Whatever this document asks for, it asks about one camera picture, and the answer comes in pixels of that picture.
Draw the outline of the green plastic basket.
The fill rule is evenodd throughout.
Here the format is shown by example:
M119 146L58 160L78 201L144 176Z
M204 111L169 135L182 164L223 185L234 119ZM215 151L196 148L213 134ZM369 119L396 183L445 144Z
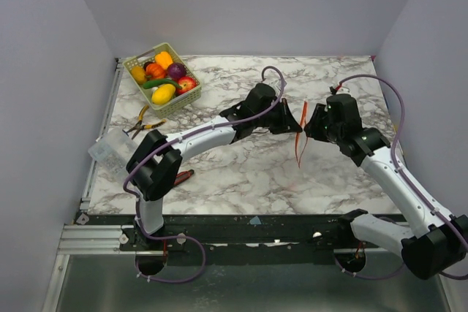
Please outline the green plastic basket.
M160 118L201 97L202 84L168 43L128 58L124 68Z

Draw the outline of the aluminium frame profile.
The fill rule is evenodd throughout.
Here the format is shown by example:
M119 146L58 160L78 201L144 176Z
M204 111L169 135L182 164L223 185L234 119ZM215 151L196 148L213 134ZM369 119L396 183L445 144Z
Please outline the aluminium frame profile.
M106 104L105 113L102 119L96 142L105 135L110 127L110 122L113 114L113 109L118 96L118 90L121 83L123 72L123 58L116 59L116 70L114 72L112 86L110 89L109 99ZM106 240L116 240L115 226L104 224L90 224L93 217L88 215L88 207L92 198L94 184L96 180L99 165L94 159L91 160L90 169L88 171L82 197L78 206L78 211L70 225L64 225L61 238L58 245L57 254L66 255L72 254L72 251L99 251L105 252L117 251L114 246L119 246L119 243L112 244L111 248L104 248Z

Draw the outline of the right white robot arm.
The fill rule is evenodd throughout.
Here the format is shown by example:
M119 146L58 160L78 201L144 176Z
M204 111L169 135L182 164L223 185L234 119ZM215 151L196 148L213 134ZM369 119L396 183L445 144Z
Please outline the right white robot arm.
M329 96L317 104L304 131L308 138L337 145L370 175L407 221L405 227L354 210L340 218L338 242L347 248L367 242L399 256L419 279L441 273L467 255L467 216L455 217L407 171L388 139L365 127L356 100Z

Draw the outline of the purple toy onion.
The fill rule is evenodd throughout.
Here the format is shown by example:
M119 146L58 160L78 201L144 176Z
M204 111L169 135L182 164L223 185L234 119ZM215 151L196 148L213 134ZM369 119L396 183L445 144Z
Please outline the purple toy onion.
M173 62L167 67L167 75L173 80L187 76L186 67L182 63Z

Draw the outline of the yellow bell pepper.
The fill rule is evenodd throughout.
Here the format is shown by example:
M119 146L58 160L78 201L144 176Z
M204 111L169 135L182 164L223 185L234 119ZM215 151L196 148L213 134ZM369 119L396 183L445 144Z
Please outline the yellow bell pepper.
M154 56L154 62L160 65L163 70L167 70L173 63L173 58L167 51L161 51Z

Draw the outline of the red toy apple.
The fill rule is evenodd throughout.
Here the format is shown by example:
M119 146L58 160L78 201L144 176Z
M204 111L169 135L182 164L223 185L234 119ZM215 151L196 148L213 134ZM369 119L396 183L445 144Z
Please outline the red toy apple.
M197 82L194 78L185 76L178 80L178 85L179 88L176 89L176 93L180 96L195 88L197 86Z

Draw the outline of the brown toy potato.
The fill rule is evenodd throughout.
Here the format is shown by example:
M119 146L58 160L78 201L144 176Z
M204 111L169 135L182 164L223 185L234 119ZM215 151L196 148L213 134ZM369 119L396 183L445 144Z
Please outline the brown toy potato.
M132 67L130 73L138 85L142 85L147 81L146 71L141 66Z

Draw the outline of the clear zip bag orange zipper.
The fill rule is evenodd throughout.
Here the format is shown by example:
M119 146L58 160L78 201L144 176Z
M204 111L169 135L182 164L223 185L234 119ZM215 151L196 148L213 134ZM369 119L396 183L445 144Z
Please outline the clear zip bag orange zipper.
M304 129L306 126L306 119L308 115L308 106L309 103L307 101L303 101L303 107L301 111L301 118L300 118L300 126ZM306 150L306 146L308 144L308 138L304 137L301 133L297 133L295 136L295 160L298 167L301 167L301 159L303 157L303 153Z

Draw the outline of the orange toy pumpkin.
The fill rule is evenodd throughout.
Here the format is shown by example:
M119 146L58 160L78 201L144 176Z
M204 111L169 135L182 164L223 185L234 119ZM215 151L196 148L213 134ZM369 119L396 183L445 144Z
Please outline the orange toy pumpkin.
M153 62L147 67L146 75L148 80L157 80L166 78L166 71L160 65Z

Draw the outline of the red black utility knife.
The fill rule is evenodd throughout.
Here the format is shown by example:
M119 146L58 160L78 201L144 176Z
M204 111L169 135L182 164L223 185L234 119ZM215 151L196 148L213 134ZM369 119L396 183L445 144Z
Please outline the red black utility knife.
M194 170L187 170L183 171L177 174L173 186L178 186L182 184L183 182L189 180L193 175L195 171Z

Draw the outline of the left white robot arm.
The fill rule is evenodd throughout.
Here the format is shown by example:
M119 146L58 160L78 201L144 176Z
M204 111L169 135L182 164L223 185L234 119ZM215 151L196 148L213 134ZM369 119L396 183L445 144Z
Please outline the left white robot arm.
M219 146L246 138L257 128L271 134L300 133L285 98L265 83L258 83L245 100L220 112L208 123L184 132L146 135L127 163L124 190L137 197L137 241L147 250L162 241L162 199L173 188L180 166Z

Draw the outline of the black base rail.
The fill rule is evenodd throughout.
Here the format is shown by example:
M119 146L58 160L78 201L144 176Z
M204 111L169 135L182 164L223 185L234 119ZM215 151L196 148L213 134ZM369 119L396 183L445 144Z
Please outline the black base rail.
M172 265L331 265L334 255L363 254L340 215L165 215L153 240L134 224L122 226L120 249L166 258Z

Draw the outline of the clear plastic screw box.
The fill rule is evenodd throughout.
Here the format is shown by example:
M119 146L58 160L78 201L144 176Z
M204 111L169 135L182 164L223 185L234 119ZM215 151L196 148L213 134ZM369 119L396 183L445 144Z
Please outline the clear plastic screw box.
M127 164L137 149L137 143L122 129L111 129L88 150L92 159L116 181L122 184L128 176Z

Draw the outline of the green toy cucumber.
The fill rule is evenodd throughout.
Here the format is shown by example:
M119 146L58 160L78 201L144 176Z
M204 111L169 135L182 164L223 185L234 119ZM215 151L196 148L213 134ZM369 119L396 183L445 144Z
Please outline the green toy cucumber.
M142 84L142 88L143 89L156 88L156 87L159 87L159 86L165 85L165 84L172 85L176 89L181 89L181 86L176 81L174 81L172 79L167 79L167 78L157 79L157 80L149 80L149 81L145 82L144 84Z

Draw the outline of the yellow toy squash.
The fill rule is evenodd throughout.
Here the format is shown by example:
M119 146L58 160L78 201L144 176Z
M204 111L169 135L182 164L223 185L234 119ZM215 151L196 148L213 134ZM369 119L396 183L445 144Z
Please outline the yellow toy squash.
M151 96L151 102L155 105L161 106L167 104L175 95L176 87L172 84L160 85L156 88Z

